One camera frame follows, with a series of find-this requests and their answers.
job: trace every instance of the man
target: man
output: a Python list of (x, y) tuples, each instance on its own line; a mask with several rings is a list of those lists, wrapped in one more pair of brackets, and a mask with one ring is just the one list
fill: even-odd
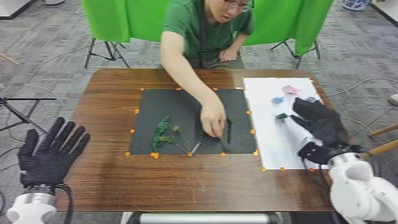
[(161, 34), (161, 65), (197, 99), (202, 129), (222, 137), (225, 111), (193, 68), (243, 68), (240, 47), (254, 31), (250, 0), (172, 0)]

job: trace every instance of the green shirt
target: green shirt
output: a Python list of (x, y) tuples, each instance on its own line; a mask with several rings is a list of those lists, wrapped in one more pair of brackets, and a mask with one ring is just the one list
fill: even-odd
[[(177, 33), (185, 38), (185, 56), (197, 58), (199, 47), (199, 19), (201, 0), (172, 0), (165, 13), (163, 31)], [(252, 12), (243, 12), (224, 24), (211, 25), (204, 22), (204, 59), (218, 57), (220, 51), (233, 44), (236, 32), (252, 34)]]

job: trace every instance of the paper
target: paper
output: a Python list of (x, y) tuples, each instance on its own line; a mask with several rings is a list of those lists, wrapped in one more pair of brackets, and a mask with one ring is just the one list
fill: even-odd
[[(313, 135), (291, 118), (286, 118), (282, 122), (275, 116), (281, 113), (295, 114), (297, 97), (304, 100), (309, 97), (320, 100), (313, 80), (307, 78), (245, 78), (243, 82), (263, 167), (266, 170), (304, 169), (297, 153), (304, 146), (302, 142)], [(297, 94), (284, 92), (286, 86), (298, 90)], [(275, 97), (284, 97), (282, 103), (275, 102)], [(316, 168), (316, 166), (307, 161), (307, 167)]]

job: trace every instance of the black robotic glove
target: black robotic glove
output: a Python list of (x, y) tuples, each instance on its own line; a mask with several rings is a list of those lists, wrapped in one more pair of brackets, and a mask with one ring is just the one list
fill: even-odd
[(300, 115), (291, 115), (291, 119), (307, 129), (323, 145), (330, 148), (348, 146), (348, 133), (341, 123), (339, 114), (330, 110), (316, 100), (309, 102), (300, 98), (295, 99), (293, 111)]
[(73, 132), (74, 122), (67, 122), (66, 126), (64, 123), (66, 120), (58, 117), (37, 149), (39, 134), (34, 129), (28, 130), (18, 152), (19, 178), (25, 188), (41, 184), (55, 186), (64, 183), (73, 162), (83, 152), (90, 135), (82, 126)]

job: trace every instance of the white robotic arm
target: white robotic arm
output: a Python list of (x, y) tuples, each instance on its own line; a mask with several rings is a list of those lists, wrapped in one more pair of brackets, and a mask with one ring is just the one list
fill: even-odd
[(16, 198), (7, 218), (12, 224), (44, 224), (55, 213), (55, 196), (46, 193), (26, 193)]
[(329, 168), (330, 200), (348, 223), (398, 220), (398, 189), (375, 177), (369, 163), (355, 153), (345, 153), (330, 159)]

